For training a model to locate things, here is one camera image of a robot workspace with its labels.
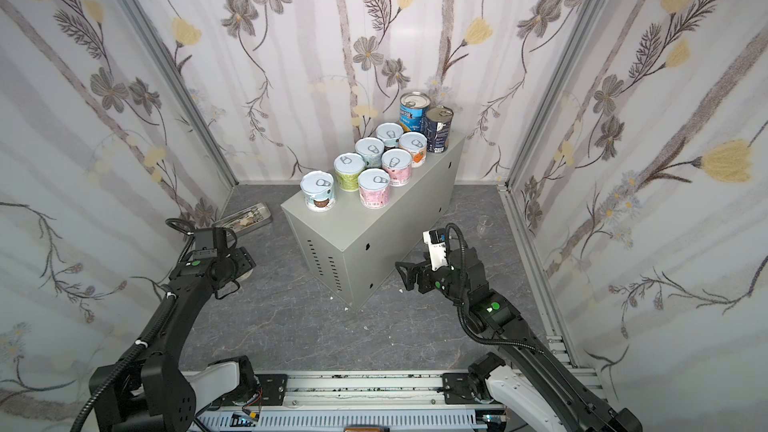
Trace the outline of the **metal tray with contents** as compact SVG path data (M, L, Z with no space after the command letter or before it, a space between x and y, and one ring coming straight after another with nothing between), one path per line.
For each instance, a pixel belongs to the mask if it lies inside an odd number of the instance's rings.
M265 203L259 202L217 220L213 226L228 228L241 236L261 228L272 221L272 213Z

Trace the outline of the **light teal can white lid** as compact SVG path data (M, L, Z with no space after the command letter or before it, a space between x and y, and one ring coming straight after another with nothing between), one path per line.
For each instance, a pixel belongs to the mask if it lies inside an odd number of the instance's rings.
M384 143L375 137L365 137L355 143L355 152L365 161L367 168L380 168L382 166L382 155L384 153Z

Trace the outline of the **teal grey can white lid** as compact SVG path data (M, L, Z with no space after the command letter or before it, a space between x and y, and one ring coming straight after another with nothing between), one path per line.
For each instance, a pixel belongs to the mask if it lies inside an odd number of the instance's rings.
M306 206L314 212L330 210L336 203L335 183L332 174L324 171L312 171L300 181Z

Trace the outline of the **dark navy food can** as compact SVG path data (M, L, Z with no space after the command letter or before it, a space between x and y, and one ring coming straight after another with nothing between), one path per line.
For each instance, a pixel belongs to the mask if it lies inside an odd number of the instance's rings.
M453 117L453 110L445 106L435 106L425 112L421 130L427 139L428 152L438 154L447 149Z

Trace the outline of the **orange can white lid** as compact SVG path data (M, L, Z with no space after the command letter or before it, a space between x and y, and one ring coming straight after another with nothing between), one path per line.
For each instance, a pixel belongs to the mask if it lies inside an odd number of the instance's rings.
M407 151L412 158L412 167L421 167L426 161L427 139L419 132L405 132L399 139L399 147Z

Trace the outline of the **pale pink can white lid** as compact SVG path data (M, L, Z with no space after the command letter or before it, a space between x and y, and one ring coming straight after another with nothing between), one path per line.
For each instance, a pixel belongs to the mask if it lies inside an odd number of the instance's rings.
M368 209L381 209L390 201L390 176L379 168L364 170L358 176L361 203Z

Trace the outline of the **green can white lid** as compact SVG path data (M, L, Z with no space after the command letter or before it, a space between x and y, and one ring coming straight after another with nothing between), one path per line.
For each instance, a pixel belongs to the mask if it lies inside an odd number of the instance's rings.
M345 192L359 189L359 175L365 170L366 162L358 153L344 153L334 160L334 170L339 188Z

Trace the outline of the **grey metal cabinet box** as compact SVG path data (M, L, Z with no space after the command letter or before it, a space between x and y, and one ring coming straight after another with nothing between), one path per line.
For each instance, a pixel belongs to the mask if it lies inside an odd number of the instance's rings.
M362 308L447 212L464 145L465 135L451 132L447 150L429 153L382 209L366 208L357 192L337 192L327 212L310 210L300 192L283 202L311 275L349 308Z

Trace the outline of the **blue soup can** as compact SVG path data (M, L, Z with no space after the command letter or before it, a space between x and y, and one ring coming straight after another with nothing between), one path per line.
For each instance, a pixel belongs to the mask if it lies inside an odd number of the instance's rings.
M420 132L422 120L431 107L430 97L423 92L411 91L400 98L399 123L405 132Z

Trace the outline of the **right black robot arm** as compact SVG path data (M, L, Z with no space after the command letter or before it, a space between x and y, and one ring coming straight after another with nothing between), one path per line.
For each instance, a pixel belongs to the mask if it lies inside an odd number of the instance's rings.
M614 409L569 371L512 302L490 287L476 249L456 224L429 231L427 245L423 261L396 263L404 287L440 292L471 340L499 350L468 369L464 388L474 401L496 401L535 431L642 430L629 409Z

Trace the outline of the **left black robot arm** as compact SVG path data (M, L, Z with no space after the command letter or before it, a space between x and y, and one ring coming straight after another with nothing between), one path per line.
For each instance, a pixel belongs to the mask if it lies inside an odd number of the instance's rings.
M262 387L245 356L220 360L186 377L179 359L197 316L210 298L239 291L255 263L228 227L197 228L169 218L187 242L162 285L164 296L138 338L112 365L89 380L90 396L71 426L95 416L102 431L185 431L219 399L260 399Z

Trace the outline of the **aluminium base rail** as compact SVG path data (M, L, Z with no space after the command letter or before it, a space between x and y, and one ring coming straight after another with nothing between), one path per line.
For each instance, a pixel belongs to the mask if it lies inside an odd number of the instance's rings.
M141 371L140 392L123 386L105 391L95 403L103 431L185 431L210 404L226 399L260 402L266 407L318 410L389 409L405 412L430 404L482 408L506 407L536 431L630 431L641 425L628 410L615 411L562 363L550 372L514 369L492 353L473 363L466 373L308 372L269 374L258 378L242 358L208 366L186 376L177 367Z

